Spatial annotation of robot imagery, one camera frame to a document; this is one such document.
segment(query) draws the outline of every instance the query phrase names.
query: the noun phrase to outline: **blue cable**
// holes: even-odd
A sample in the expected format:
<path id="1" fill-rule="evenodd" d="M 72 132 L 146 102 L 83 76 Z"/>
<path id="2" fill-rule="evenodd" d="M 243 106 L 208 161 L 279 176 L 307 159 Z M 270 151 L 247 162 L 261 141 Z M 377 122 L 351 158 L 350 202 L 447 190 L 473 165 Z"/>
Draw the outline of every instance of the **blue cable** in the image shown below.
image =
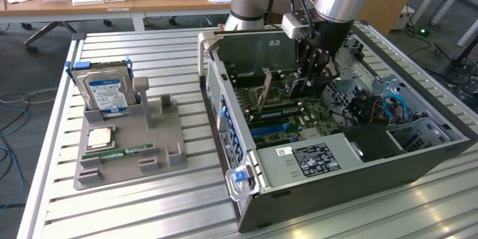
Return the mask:
<path id="1" fill-rule="evenodd" d="M 27 123 L 27 120 L 28 120 L 28 112 L 23 109 L 11 109 L 10 107 L 4 107 L 4 106 L 0 106 L 0 109 L 7 109 L 7 110 L 11 110 L 11 111 L 20 111 L 22 113 L 24 113 L 24 118 L 23 118 L 23 123 L 19 125 L 18 128 L 15 128 L 10 133 L 4 134 L 4 135 L 0 135 L 0 137 L 7 137 L 10 136 L 12 133 L 15 133 L 16 131 L 19 131 L 19 129 L 26 125 Z"/>
<path id="2" fill-rule="evenodd" d="M 406 102 L 405 102 L 403 98 L 402 98 L 399 95 L 394 95 L 394 94 L 386 95 L 386 96 L 383 97 L 383 103 L 382 103 L 382 106 L 383 106 L 383 107 L 387 106 L 387 101 L 386 101 L 387 98 L 395 98 L 395 99 L 402 103 L 402 106 L 405 107 L 407 119 L 411 120 L 410 109 L 409 109 L 409 106 L 406 105 Z M 389 110 L 386 110 L 386 113 L 387 113 L 387 115 L 389 115 L 390 117 L 394 116 Z"/>
<path id="3" fill-rule="evenodd" d="M 3 207 L 0 208 L 0 213 L 3 212 L 3 210 L 6 210 L 6 208 L 18 201 L 18 199 L 22 197 L 22 194 L 23 194 L 23 189 L 24 189 L 24 185 L 23 185 L 23 175 L 22 175 L 22 171 L 20 171 L 20 167 L 18 165 L 18 161 L 16 161 L 16 157 L 15 157 L 15 154 L 12 153 L 12 151 L 10 151 L 10 149 L 7 147 L 0 147 L 3 150 L 7 151 L 7 154 L 10 153 L 10 157 L 12 158 L 14 160 L 14 163 L 15 163 L 15 169 L 16 169 L 16 172 L 18 172 L 18 177 L 20 179 L 20 192 L 19 194 L 16 195 L 16 197 L 14 198 L 14 200 Z"/>

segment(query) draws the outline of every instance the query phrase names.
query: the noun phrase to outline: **hard drive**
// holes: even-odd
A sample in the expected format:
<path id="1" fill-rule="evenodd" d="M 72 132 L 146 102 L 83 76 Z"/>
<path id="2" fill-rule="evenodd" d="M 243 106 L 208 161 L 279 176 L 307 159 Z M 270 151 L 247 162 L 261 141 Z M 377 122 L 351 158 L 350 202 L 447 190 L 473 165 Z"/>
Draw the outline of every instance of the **hard drive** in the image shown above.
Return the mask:
<path id="1" fill-rule="evenodd" d="M 128 106 L 138 104 L 131 82 L 131 61 L 79 62 L 70 72 L 87 110 L 100 110 L 103 116 L 110 118 L 127 114 Z"/>

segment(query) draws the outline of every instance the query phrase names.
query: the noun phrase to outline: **blue pcie slot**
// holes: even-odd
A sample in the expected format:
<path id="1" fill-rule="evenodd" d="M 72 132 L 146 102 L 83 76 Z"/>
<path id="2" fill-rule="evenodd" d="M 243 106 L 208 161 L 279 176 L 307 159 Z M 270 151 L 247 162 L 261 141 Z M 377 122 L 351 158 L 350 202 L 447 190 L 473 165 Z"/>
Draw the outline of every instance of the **blue pcie slot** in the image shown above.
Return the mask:
<path id="1" fill-rule="evenodd" d="M 279 124 L 279 125 L 275 125 L 275 126 L 253 129 L 251 130 L 251 135 L 257 136 L 257 135 L 265 135 L 265 134 L 273 134 L 273 133 L 285 132 L 285 131 L 287 131 L 289 126 L 290 126 L 290 123 L 285 123 L 285 124 Z"/>

